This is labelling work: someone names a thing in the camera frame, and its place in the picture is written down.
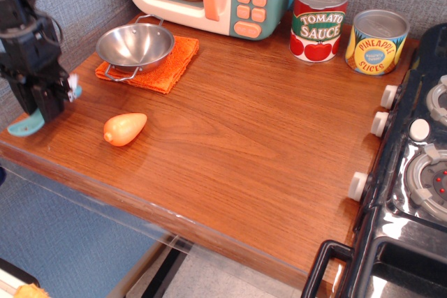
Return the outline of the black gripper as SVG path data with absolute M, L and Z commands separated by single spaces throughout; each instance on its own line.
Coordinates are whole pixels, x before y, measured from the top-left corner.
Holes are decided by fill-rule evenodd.
M 26 24 L 1 19 L 1 76 L 24 112 L 31 115 L 38 108 L 45 123 L 64 112 L 70 91 L 70 75 L 59 64 L 63 38 L 52 18 L 31 18 Z

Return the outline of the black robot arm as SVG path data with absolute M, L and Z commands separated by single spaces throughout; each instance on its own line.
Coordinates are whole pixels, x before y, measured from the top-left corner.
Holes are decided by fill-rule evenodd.
M 1 0 L 1 76 L 27 114 L 48 123 L 75 99 L 77 80 L 59 63 L 59 24 L 36 0 Z

